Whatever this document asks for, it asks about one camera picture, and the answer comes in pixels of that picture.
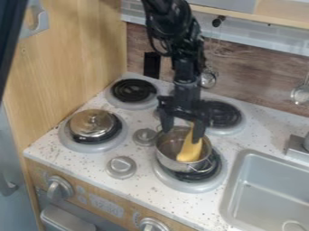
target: sink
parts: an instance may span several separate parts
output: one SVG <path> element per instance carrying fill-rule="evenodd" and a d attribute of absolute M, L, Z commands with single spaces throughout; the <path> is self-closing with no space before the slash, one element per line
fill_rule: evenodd
<path fill-rule="evenodd" d="M 240 153 L 220 213 L 244 231 L 309 231 L 309 168 L 260 152 Z"/>

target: white speckled countertop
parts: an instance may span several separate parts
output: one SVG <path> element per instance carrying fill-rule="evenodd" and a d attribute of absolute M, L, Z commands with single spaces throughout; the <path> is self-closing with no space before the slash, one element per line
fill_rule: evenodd
<path fill-rule="evenodd" d="M 126 77 L 142 78 L 133 73 L 127 73 Z M 159 86 L 163 95 L 173 87 L 172 84 L 159 80 L 147 80 Z M 241 109 L 247 118 L 245 129 L 238 134 L 209 136 L 213 146 L 227 160 L 228 172 L 237 154 L 246 149 L 285 158 L 283 150 L 290 134 L 304 136 L 309 130 L 309 118 L 306 117 L 216 96 L 206 91 L 202 92 L 202 97 L 230 102 Z M 129 126 L 128 136 L 115 150 L 99 154 L 70 151 L 61 145 L 58 127 L 55 127 L 24 150 L 24 155 L 198 230 L 235 230 L 219 214 L 227 179 L 211 192 L 188 194 L 166 187 L 155 177 L 151 167 L 151 161 L 155 157 L 154 148 L 139 147 L 132 141 L 132 134 L 137 129 L 150 127 L 155 130 L 159 125 L 159 121 L 153 117 L 154 108 L 141 111 L 114 108 L 104 98 L 104 92 L 97 94 L 79 111 L 90 108 L 102 108 L 119 114 L 126 120 Z M 108 161 L 120 155 L 129 156 L 137 163 L 137 172 L 130 179 L 115 180 L 105 172 Z"/>

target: faucet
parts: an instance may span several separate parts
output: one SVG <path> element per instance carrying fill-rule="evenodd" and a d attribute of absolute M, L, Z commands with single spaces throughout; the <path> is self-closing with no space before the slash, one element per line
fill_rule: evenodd
<path fill-rule="evenodd" d="M 286 156 L 309 162 L 309 133 L 305 137 L 291 134 L 286 148 Z"/>

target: small silver pot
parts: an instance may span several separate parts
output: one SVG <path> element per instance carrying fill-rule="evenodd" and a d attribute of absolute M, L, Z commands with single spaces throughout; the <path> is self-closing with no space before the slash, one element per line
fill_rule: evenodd
<path fill-rule="evenodd" d="M 167 134 L 161 131 L 157 135 L 155 156 L 167 169 L 179 172 L 198 171 L 208 161 L 212 147 L 206 135 L 202 137 L 201 158 L 197 162 L 176 161 L 177 154 L 181 151 L 184 139 L 189 132 L 190 127 L 175 126 Z"/>

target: yellow object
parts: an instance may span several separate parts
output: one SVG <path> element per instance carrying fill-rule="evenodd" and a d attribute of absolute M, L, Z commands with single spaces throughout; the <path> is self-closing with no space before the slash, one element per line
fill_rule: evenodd
<path fill-rule="evenodd" d="M 201 156 L 201 139 L 197 143 L 192 143 L 193 138 L 193 124 L 190 132 L 185 137 L 183 148 L 177 155 L 178 162 L 197 162 Z"/>

